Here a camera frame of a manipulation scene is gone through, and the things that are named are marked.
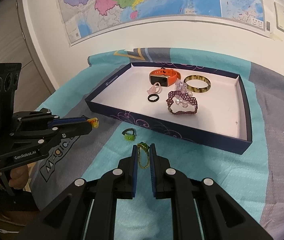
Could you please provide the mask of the left hand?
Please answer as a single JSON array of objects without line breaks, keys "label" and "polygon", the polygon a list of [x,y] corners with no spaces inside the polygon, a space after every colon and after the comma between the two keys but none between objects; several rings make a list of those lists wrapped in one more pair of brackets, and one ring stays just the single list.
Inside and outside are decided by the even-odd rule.
[{"label": "left hand", "polygon": [[14,189],[23,189],[29,180],[29,168],[27,165],[14,168],[10,172],[9,186]]}]

